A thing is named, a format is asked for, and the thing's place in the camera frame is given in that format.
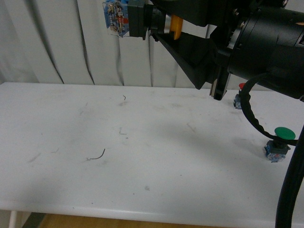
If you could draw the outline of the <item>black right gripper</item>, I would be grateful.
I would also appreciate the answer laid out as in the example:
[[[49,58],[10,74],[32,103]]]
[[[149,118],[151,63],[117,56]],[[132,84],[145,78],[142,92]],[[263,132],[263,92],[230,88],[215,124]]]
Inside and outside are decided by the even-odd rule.
[[[285,0],[152,0],[159,9],[194,25],[216,28],[210,38],[182,32],[152,34],[172,55],[196,89],[211,83],[221,100],[229,77],[301,99],[304,95],[304,14]]]

